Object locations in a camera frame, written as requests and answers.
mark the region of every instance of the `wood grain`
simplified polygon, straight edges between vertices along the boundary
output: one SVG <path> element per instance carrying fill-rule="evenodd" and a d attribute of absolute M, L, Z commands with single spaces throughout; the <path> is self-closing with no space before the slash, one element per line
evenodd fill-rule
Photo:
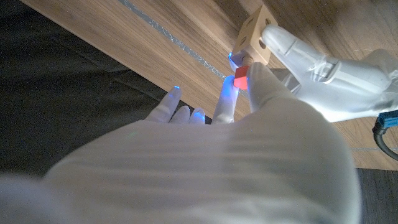
<path fill-rule="evenodd" d="M 119 1 L 22 2 L 161 88 L 169 90 L 180 85 L 184 102 L 202 107 L 209 117 L 213 116 L 221 79 Z M 232 73 L 226 58 L 241 24 L 261 4 L 271 10 L 280 26 L 328 55 L 359 60 L 374 49 L 384 48 L 398 56 L 398 2 L 395 1 L 131 2 L 225 75 Z M 269 66 L 283 68 L 274 57 Z M 236 120 L 248 113 L 248 100 L 240 96 Z M 373 124 L 374 118 L 361 118 L 335 126 L 350 147 L 375 149 Z M 395 129 L 385 136 L 390 147 L 398 147 L 397 139 Z M 385 162 L 382 154 L 355 151 L 355 155 L 358 166 L 398 169 L 398 163 Z"/>

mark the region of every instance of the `black fabric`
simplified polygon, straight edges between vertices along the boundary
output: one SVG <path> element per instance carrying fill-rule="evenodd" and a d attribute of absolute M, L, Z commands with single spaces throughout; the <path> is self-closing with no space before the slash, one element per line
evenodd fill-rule
<path fill-rule="evenodd" d="M 144 119 L 166 94 L 19 1 L 0 1 L 0 37 L 3 172 L 43 176 L 76 148 Z M 398 220 L 398 173 L 358 173 L 362 223 Z"/>

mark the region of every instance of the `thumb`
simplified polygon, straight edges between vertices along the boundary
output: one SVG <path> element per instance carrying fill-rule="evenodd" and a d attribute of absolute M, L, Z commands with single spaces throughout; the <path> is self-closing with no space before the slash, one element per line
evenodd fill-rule
<path fill-rule="evenodd" d="M 272 98 L 295 98 L 273 72 L 260 62 L 250 66 L 247 78 L 251 112 L 261 109 Z"/>

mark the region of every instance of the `black cloth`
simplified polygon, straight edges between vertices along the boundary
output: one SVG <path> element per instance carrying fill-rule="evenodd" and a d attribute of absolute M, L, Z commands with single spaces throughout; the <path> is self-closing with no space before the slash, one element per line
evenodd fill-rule
<path fill-rule="evenodd" d="M 2 171 L 43 176 L 74 149 L 144 119 L 166 94 L 23 3 L 0 10 Z"/>

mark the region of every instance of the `small red block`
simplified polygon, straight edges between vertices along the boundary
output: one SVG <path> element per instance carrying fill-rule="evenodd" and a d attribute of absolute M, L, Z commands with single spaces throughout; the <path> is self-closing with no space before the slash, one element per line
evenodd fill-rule
<path fill-rule="evenodd" d="M 247 90 L 248 81 L 246 80 L 246 73 L 248 72 L 249 65 L 237 68 L 235 71 L 234 86 L 242 90 Z"/>

